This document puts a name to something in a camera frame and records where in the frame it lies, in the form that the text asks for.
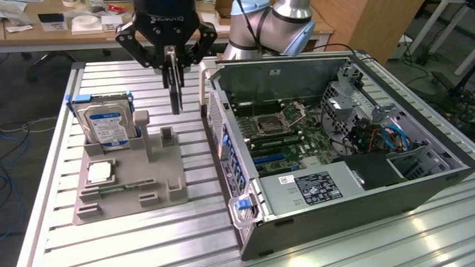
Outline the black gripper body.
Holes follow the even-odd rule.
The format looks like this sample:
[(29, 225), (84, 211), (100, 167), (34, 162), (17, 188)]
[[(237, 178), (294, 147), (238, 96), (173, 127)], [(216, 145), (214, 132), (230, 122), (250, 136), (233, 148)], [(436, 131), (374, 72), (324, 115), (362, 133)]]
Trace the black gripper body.
[(154, 60), (164, 60), (164, 47), (184, 53), (184, 45), (200, 20), (194, 1), (133, 1), (133, 26), (154, 47)]

